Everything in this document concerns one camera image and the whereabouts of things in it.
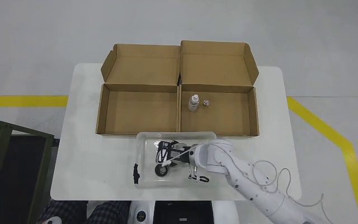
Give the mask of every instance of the cardboard box flap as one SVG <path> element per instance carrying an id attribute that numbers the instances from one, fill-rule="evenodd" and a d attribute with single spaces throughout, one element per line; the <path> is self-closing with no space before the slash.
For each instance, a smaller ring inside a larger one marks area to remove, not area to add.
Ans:
<path id="1" fill-rule="evenodd" d="M 258 69 L 246 43 L 181 42 L 182 83 L 253 86 Z"/>
<path id="2" fill-rule="evenodd" d="M 101 72 L 105 83 L 177 86 L 179 46 L 116 44 Z"/>

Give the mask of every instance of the yellow floor line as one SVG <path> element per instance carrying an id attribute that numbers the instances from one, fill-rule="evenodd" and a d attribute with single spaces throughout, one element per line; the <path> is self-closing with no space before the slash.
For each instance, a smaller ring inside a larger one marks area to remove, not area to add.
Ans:
<path id="1" fill-rule="evenodd" d="M 0 96 L 0 107 L 66 107 L 68 96 Z"/>
<path id="2" fill-rule="evenodd" d="M 68 96 L 0 96 L 0 107 L 66 107 L 67 100 Z M 292 97 L 287 97 L 287 102 L 290 110 L 342 150 L 358 205 L 358 162 L 353 144 Z"/>
<path id="3" fill-rule="evenodd" d="M 345 159 L 347 171 L 349 178 L 351 180 L 353 193 L 358 205 L 358 161 L 353 148 L 353 144 L 348 141 L 345 137 L 331 128 L 324 121 L 320 120 L 316 115 L 312 114 L 304 106 L 299 104 L 292 97 L 287 97 L 287 103 L 289 109 L 292 110 L 295 114 L 305 120 L 309 125 L 314 129 L 328 138 L 336 146 L 341 148 L 343 157 Z"/>

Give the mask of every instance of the clear plastic bin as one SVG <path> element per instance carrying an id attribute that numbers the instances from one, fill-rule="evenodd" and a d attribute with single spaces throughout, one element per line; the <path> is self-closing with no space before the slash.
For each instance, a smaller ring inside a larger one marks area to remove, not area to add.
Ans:
<path id="1" fill-rule="evenodd" d="M 208 143 L 210 140 L 216 139 L 213 132 L 140 132 L 136 136 L 137 150 L 134 173 L 136 169 L 139 174 L 137 188 L 156 188 L 156 187 L 172 187 L 185 188 L 191 186 L 213 186 L 216 180 L 211 178 L 212 175 L 206 170 L 198 169 L 197 176 L 206 176 L 208 183 L 189 179 L 189 164 L 183 162 L 178 163 L 175 167 L 169 168 L 169 173 L 164 177 L 159 177 L 154 169 L 157 166 L 156 155 L 158 151 L 158 143 L 160 141 L 171 142 L 173 140 L 185 143 L 187 146 L 198 143 Z"/>

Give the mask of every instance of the open cardboard box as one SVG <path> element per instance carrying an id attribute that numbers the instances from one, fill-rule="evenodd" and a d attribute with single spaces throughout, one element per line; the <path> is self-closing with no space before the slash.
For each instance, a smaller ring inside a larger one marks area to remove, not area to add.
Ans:
<path id="1" fill-rule="evenodd" d="M 253 84 L 258 69 L 246 43 L 181 42 L 179 131 L 211 131 L 225 136 L 257 136 Z M 189 111 L 192 95 L 200 104 Z M 203 100 L 210 105 L 204 107 Z"/>
<path id="2" fill-rule="evenodd" d="M 179 46 L 116 44 L 101 72 L 97 134 L 177 132 Z"/>

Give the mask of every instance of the bottle cap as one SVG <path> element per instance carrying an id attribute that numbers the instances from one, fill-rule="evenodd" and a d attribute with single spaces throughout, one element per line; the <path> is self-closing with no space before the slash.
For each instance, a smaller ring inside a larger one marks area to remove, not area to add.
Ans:
<path id="1" fill-rule="evenodd" d="M 199 102 L 199 96 L 197 94 L 195 94 L 194 96 L 191 97 L 191 100 L 193 102 Z"/>

